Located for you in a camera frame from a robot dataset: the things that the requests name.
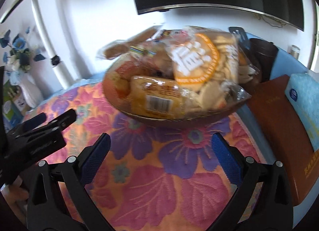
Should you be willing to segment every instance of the dark mug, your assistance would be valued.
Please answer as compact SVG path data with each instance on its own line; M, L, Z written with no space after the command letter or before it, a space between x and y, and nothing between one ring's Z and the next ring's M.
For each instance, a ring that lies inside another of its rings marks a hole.
M251 38L250 49L261 66L262 82L270 79L279 49L272 43L258 38Z

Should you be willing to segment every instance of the purple flower pattern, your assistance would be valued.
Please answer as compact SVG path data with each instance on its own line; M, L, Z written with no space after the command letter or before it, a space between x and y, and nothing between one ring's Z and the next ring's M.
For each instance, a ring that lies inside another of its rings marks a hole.
M142 160L152 152L153 140L158 140L160 129L147 126L122 113L118 113L114 119L111 133L111 151L117 160L123 158L130 148L135 159Z
M78 88L74 88L63 95L56 98L55 102L52 104L51 109L58 113L58 116L66 111L69 106L69 102L74 100L78 95Z
M226 117L208 126L183 130L166 130L161 142L168 142L159 152L159 160L165 172L191 178L199 159L205 170L213 171L219 162L211 147L214 133L225 135L230 132L230 119Z

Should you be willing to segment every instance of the blue gripper pad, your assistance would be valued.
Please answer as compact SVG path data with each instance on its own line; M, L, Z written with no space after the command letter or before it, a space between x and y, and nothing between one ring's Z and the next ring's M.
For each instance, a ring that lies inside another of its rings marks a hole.
M81 167L80 183L83 186L93 181L96 172L111 149L111 138L108 134L103 133L93 146L86 148L92 148L92 151Z
M240 186L242 183L242 168L232 154L229 144L220 133L212 136L211 144L230 183Z

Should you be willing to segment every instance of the white lamp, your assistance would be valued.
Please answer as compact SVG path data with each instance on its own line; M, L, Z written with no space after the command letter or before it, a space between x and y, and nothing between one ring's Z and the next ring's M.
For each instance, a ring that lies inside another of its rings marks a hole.
M2 24L8 16L14 11L14 9L22 2L23 0L15 0L11 7L6 10L6 12L2 15L0 19L0 23ZM67 67L65 66L64 62L60 60L60 57L56 55L56 52L53 48L53 45L50 41L49 35L47 33L47 29L45 28L43 18L41 15L41 10L39 7L38 0L31 0L32 2L32 11L35 19L35 23L37 25L41 40L44 44L47 53L51 58L51 63L53 65L53 71L57 76L59 82L61 83L64 89L68 89L74 83L74 79L72 78L70 72L68 71Z

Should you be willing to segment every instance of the barcode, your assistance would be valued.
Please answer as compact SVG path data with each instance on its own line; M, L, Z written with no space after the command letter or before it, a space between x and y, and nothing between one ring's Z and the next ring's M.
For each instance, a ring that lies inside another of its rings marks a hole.
M163 99L155 96L146 96L147 110L152 110L160 113L168 113L171 109L172 100Z

